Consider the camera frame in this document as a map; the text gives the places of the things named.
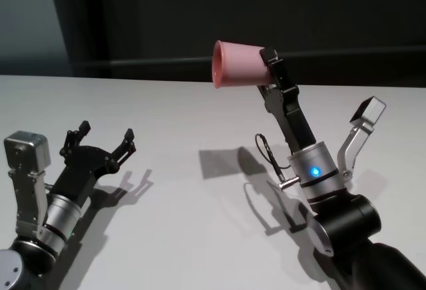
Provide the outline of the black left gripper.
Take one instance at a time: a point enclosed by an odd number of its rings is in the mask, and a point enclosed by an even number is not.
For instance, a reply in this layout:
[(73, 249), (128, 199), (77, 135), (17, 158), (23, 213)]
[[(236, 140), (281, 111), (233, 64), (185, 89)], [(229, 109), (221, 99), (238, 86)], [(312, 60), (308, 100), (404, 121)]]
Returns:
[(59, 152), (64, 158), (65, 168), (50, 190), (50, 194), (66, 197), (79, 207), (86, 202), (100, 177), (117, 173), (120, 166), (136, 152), (131, 128), (112, 153), (93, 146), (79, 146), (90, 130), (91, 125), (84, 120), (77, 130), (67, 131), (65, 143)]

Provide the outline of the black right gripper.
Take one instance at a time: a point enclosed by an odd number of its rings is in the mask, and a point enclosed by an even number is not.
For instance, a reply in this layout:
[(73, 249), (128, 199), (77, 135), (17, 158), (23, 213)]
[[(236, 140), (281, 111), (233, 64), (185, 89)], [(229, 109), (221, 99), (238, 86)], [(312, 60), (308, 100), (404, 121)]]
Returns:
[(299, 88), (288, 77), (284, 59), (272, 47), (261, 49), (260, 56), (274, 84), (262, 86), (264, 106), (276, 118), (290, 152), (315, 144), (316, 138), (298, 102)]

